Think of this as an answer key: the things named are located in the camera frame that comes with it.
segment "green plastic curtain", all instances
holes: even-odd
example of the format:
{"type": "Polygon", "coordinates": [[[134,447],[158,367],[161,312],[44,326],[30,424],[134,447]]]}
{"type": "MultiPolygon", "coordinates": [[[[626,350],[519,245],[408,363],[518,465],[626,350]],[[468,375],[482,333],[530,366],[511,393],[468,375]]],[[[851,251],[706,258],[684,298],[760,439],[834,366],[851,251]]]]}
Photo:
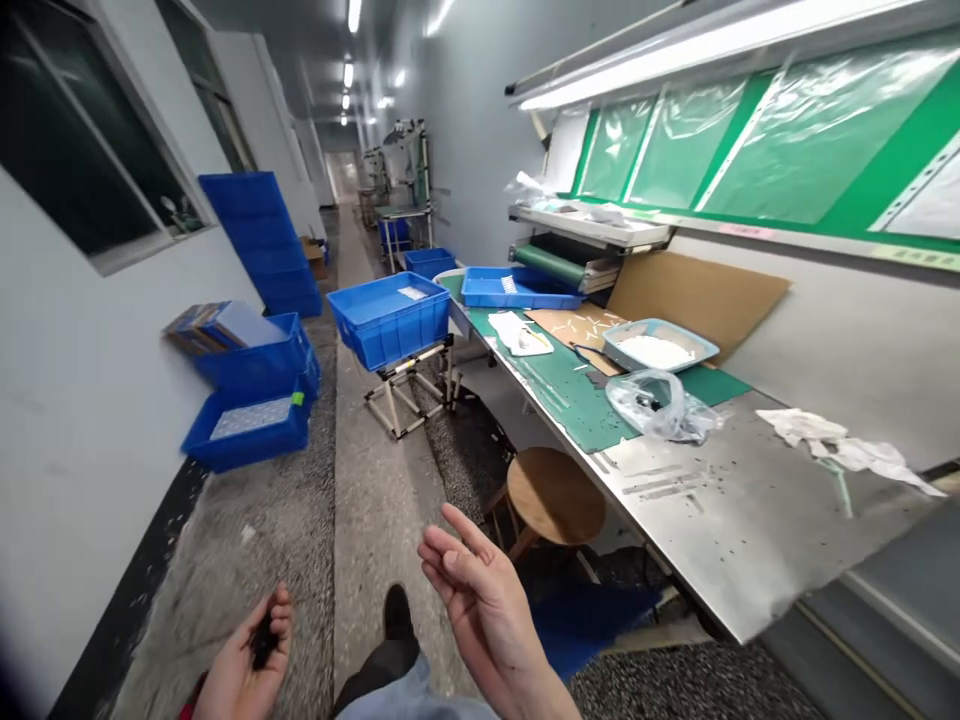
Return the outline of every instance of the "green plastic curtain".
{"type": "Polygon", "coordinates": [[[789,69],[697,209],[817,223],[943,77],[957,47],[956,34],[940,34],[789,69]]]}
{"type": "Polygon", "coordinates": [[[608,105],[588,149],[580,194],[617,202],[630,177],[637,150],[650,119],[649,98],[608,105]]]}
{"type": "Polygon", "coordinates": [[[689,208],[746,84],[746,78],[740,78],[665,91],[627,199],[644,205],[689,208]]]}

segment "shoe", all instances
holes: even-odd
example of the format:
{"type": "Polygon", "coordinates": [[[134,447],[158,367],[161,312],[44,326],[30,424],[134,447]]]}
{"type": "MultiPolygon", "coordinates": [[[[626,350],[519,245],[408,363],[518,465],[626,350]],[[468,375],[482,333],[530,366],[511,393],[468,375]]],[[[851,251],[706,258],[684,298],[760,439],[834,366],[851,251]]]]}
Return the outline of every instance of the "shoe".
{"type": "Polygon", "coordinates": [[[402,640],[415,635],[407,591],[400,583],[390,586],[383,601],[383,635],[387,640],[402,640]]]}

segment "left hand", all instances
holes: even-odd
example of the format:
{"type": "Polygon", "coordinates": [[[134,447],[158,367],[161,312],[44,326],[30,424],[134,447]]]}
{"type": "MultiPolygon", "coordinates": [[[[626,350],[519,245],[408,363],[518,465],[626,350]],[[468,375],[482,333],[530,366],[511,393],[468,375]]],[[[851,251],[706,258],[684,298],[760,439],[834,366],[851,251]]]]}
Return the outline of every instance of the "left hand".
{"type": "Polygon", "coordinates": [[[287,671],[292,636],[293,605],[286,584],[280,582],[273,595],[260,601],[217,654],[197,700],[194,718],[266,720],[287,671]],[[250,640],[268,607],[270,632],[279,642],[263,669],[255,671],[250,640]]]}

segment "workbench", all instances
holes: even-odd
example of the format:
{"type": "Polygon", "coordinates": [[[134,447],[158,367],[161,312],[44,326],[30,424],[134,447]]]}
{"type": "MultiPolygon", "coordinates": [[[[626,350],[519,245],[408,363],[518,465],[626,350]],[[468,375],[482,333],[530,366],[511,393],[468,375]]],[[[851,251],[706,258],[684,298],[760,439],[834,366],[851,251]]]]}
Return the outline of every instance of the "workbench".
{"type": "MultiPolygon", "coordinates": [[[[714,408],[729,419],[700,447],[639,436],[585,452],[559,421],[558,405],[544,402],[542,388],[538,393],[533,378],[487,331],[482,314],[497,309],[462,306],[462,277],[438,281],[451,290],[457,328],[486,345],[610,507],[740,643],[940,502],[868,471],[847,472],[841,482],[805,446],[788,447],[756,415],[784,406],[755,389],[714,408]]],[[[555,352],[572,354],[562,346],[555,352]]]]}
{"type": "Polygon", "coordinates": [[[425,205],[405,205],[405,206],[394,206],[394,205],[381,205],[380,207],[375,208],[377,217],[380,218],[380,221],[384,223],[387,233],[387,255],[390,256],[390,272],[396,272],[396,264],[394,262],[394,256],[398,255],[400,252],[400,235],[396,231],[396,224],[400,220],[407,220],[409,218],[416,217],[426,217],[428,218],[428,240],[427,246],[433,247],[433,229],[429,223],[429,216],[431,213],[431,208],[425,205]]]}

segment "white wall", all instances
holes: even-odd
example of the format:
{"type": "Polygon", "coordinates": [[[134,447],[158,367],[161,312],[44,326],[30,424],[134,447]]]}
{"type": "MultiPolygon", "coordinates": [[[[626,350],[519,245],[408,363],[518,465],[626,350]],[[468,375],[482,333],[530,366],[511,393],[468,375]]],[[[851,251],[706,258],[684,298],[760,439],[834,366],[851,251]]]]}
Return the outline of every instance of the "white wall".
{"type": "MultiPolygon", "coordinates": [[[[153,0],[98,7],[190,174],[229,172],[153,0]]],[[[161,329],[193,303],[263,305],[219,227],[104,278],[2,170],[0,217],[0,626],[45,715],[210,392],[161,329]]]]}
{"type": "Polygon", "coordinates": [[[306,175],[290,113],[262,35],[208,33],[258,170],[277,176],[298,235],[325,237],[317,192],[306,175]]]}
{"type": "MultiPolygon", "coordinates": [[[[395,55],[380,58],[367,102],[396,96],[395,108],[377,114],[380,138],[397,117],[426,119],[440,245],[466,264],[503,265],[509,246],[529,235],[507,220],[502,189],[519,170],[538,174],[543,150],[530,118],[508,107],[504,87],[667,4],[458,0],[432,37],[424,29],[439,0],[398,7],[395,55]],[[391,88],[401,68],[406,84],[391,88]]],[[[918,469],[956,456],[960,383],[951,363],[960,357],[960,293],[694,239],[675,247],[795,283],[730,359],[731,372],[861,436],[893,442],[918,469]]]]}
{"type": "Polygon", "coordinates": [[[303,159],[310,170],[313,181],[313,190],[316,193],[317,204],[320,207],[335,204],[333,188],[330,187],[330,177],[327,175],[327,164],[323,158],[323,148],[317,137],[317,129],[310,120],[294,120],[294,129],[300,143],[303,145],[303,159]]]}

